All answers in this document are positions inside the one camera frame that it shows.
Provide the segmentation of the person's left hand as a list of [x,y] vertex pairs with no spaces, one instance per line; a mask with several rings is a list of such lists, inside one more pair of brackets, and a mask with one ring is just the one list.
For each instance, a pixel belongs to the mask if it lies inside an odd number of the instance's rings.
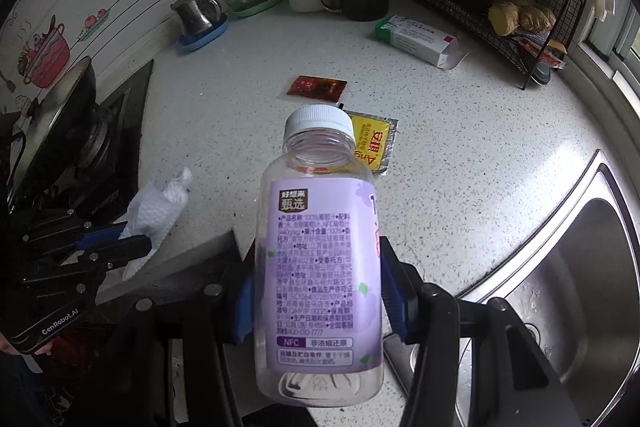
[[[35,355],[45,355],[50,352],[53,347],[53,343],[47,343],[40,349],[35,352]],[[21,355],[21,352],[16,350],[9,340],[6,339],[3,335],[0,335],[0,350],[4,352],[6,355]]]

